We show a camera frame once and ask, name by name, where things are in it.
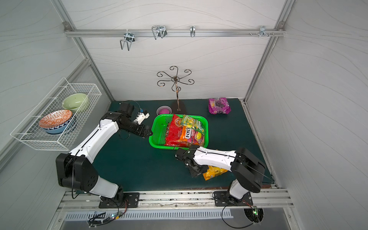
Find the green tea snack packet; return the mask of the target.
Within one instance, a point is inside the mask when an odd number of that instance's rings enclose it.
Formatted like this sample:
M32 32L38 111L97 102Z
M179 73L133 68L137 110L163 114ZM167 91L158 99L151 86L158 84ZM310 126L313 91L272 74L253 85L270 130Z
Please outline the green tea snack packet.
M188 115L183 115L181 125L193 129L201 134L206 134L205 125L201 121Z

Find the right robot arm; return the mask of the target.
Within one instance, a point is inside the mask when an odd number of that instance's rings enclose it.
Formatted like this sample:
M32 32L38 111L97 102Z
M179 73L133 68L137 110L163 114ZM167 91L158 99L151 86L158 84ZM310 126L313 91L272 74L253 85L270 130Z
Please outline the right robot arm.
M188 150L179 148L175 154L183 162L192 177L205 173L211 166L227 170L235 176L227 192L214 192L213 197L225 204L253 204L251 193L260 193L265 172L263 164L246 148L220 151L191 146Z

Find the yellow mango candy bag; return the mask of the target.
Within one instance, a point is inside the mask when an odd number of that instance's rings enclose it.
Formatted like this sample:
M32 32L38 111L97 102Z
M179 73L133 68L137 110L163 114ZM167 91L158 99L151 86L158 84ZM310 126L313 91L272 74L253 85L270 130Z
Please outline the yellow mango candy bag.
M203 177L205 179L205 181L210 180L214 177L220 176L224 173L226 173L228 170L223 169L223 168L219 168L219 167L214 167L214 166L208 166L208 169L205 173L203 173Z

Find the purple snack bag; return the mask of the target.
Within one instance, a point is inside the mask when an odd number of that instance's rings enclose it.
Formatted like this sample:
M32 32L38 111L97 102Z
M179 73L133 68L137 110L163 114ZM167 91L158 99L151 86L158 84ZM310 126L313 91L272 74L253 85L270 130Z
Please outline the purple snack bag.
M226 98L210 98L209 113L210 114L228 114L231 112L231 107Z

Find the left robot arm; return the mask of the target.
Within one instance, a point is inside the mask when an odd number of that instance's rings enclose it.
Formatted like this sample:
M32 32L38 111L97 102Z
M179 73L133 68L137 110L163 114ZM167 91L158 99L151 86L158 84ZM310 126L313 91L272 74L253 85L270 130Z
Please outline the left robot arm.
M132 120L133 111L133 105L121 103L117 111L108 111L100 119L97 127L81 144L56 158L57 179L61 187L109 198L117 203L124 201L122 187L99 176L93 162L102 147L120 130L141 138L152 136L149 126L143 124L150 116L148 111L140 109Z

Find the red candy bag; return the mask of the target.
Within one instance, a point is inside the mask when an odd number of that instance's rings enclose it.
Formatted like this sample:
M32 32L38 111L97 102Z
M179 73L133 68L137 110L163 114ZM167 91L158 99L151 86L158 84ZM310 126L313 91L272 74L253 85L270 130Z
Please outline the red candy bag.
M185 138L187 127L182 126L181 121L182 119L178 115L173 115L167 128L165 146L189 147L188 139Z

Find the orange snack packet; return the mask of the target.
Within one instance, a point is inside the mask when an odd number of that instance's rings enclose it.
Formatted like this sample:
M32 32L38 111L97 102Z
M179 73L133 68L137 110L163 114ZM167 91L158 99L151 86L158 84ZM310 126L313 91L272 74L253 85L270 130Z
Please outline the orange snack packet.
M179 142L185 144L187 147L191 145L204 146L205 139L204 134L191 129L189 127L183 127Z

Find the green plastic basket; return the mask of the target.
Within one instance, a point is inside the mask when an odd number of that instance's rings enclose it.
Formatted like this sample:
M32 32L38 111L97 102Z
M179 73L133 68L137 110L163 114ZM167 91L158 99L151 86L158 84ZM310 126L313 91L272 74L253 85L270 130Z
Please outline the green plastic basket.
M189 115L190 117L197 119L201 121L206 129L206 134L204 135L204 148L206 148L209 145L209 123L205 117L202 116L195 116L195 115ZM156 149L163 149L163 150L178 150L178 146L165 146L166 141L166 131L169 127L169 124L171 123L173 118L173 114L163 114L158 115L153 124L151 131L153 132L153 135L149 137L149 143L152 147Z

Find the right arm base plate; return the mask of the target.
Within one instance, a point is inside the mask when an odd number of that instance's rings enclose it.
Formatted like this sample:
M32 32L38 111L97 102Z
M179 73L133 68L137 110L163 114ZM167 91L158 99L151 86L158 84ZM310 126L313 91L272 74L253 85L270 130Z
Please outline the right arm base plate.
M243 195L242 198L235 198L230 195L229 191L215 191L212 193L216 207L236 206L253 206L253 199L250 192Z

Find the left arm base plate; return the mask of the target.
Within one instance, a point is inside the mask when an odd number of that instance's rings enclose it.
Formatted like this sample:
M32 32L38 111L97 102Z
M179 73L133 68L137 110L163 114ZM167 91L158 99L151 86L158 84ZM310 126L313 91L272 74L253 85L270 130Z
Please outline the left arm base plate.
M119 192L113 198L100 197L100 209L114 209L114 208L137 208L140 199L138 192Z

